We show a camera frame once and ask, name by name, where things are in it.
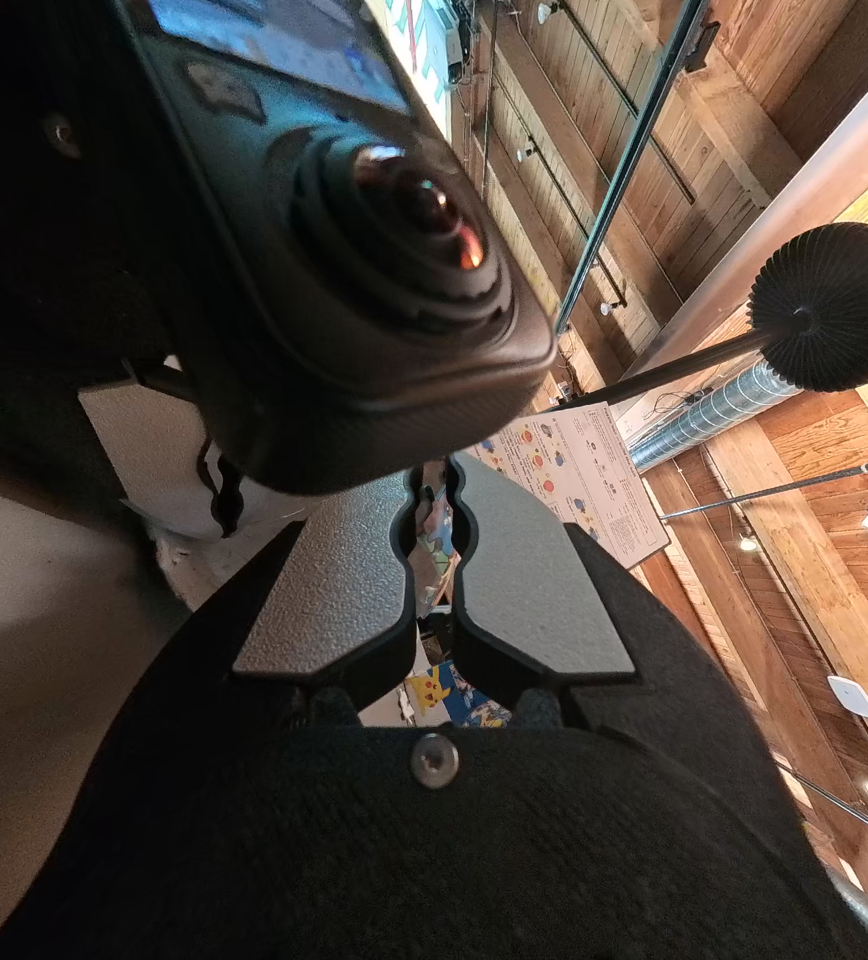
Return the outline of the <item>instruction sheet board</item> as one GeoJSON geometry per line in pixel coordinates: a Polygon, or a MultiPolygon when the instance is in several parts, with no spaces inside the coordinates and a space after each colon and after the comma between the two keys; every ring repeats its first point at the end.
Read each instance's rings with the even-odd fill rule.
{"type": "Polygon", "coordinates": [[[626,570],[670,544],[606,404],[518,417],[466,452],[578,525],[626,570]]]}

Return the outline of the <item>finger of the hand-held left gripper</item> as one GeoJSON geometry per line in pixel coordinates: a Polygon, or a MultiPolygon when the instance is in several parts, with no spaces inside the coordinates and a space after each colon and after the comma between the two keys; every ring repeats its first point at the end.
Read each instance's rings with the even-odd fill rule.
{"type": "Polygon", "coordinates": [[[198,473],[207,435],[192,403],[128,381],[80,390],[78,399],[129,508],[182,537],[221,537],[214,494],[198,473]]]}
{"type": "Polygon", "coordinates": [[[323,500],[322,496],[288,495],[262,486],[249,478],[241,479],[238,493],[243,500],[238,527],[247,527],[256,522],[288,521],[290,518],[306,515],[323,500]]]}

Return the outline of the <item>silver ventilation duct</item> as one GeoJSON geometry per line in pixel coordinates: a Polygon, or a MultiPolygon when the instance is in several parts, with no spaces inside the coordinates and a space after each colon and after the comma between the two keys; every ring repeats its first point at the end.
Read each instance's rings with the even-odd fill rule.
{"type": "Polygon", "coordinates": [[[759,361],[636,441],[632,463],[643,474],[801,392],[759,361]]]}

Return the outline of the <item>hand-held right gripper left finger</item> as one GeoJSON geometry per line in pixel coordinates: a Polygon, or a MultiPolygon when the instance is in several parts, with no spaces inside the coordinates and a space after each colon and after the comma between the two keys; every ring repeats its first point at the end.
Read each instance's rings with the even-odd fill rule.
{"type": "Polygon", "coordinates": [[[416,472],[325,499],[313,510],[255,618],[233,674],[306,694],[344,690],[369,707],[416,658],[416,472]]]}

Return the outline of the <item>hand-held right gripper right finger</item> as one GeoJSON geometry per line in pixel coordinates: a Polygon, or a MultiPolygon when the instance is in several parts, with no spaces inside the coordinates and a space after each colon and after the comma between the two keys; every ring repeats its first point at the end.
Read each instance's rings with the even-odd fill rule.
{"type": "Polygon", "coordinates": [[[627,685],[636,666],[567,526],[468,453],[449,463],[459,545],[453,657],[513,710],[527,690],[627,685]]]}

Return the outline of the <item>white ceiling access point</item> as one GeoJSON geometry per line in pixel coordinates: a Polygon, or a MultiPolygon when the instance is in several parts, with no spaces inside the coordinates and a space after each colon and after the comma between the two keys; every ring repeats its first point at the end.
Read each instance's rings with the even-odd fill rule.
{"type": "Polygon", "coordinates": [[[856,680],[828,675],[827,683],[838,703],[849,713],[868,719],[868,692],[856,680]]]}

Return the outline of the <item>black pleated disc on pole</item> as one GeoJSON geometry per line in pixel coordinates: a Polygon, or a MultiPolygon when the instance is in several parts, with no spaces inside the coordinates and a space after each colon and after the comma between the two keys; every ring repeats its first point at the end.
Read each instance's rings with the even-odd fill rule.
{"type": "Polygon", "coordinates": [[[835,393],[868,385],[868,223],[829,223],[784,244],[755,278],[748,307],[745,334],[552,411],[637,399],[752,352],[802,390],[835,393]]]}

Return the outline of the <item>blue puzzle box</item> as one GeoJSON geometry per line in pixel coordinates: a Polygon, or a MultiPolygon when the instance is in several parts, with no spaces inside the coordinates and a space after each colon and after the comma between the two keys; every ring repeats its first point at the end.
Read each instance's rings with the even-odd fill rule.
{"type": "Polygon", "coordinates": [[[404,680],[416,726],[502,729],[512,713],[471,685],[448,659],[404,680]]]}

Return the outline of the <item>black ceiling rail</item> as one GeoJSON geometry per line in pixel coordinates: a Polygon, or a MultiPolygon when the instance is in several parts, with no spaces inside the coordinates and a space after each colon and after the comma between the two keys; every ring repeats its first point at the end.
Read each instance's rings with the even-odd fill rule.
{"type": "Polygon", "coordinates": [[[634,111],[635,122],[631,137],[622,153],[615,174],[608,183],[605,198],[586,239],[579,264],[561,299],[556,321],[558,335],[563,334],[568,327],[571,314],[583,293],[590,268],[600,254],[608,230],[622,204],[643,152],[646,146],[655,140],[653,131],[657,118],[670,96],[675,79],[684,69],[688,55],[693,53],[700,40],[708,7],[707,1],[685,1],[680,7],[670,39],[663,47],[663,54],[648,90],[647,99],[643,107],[634,111]]]}

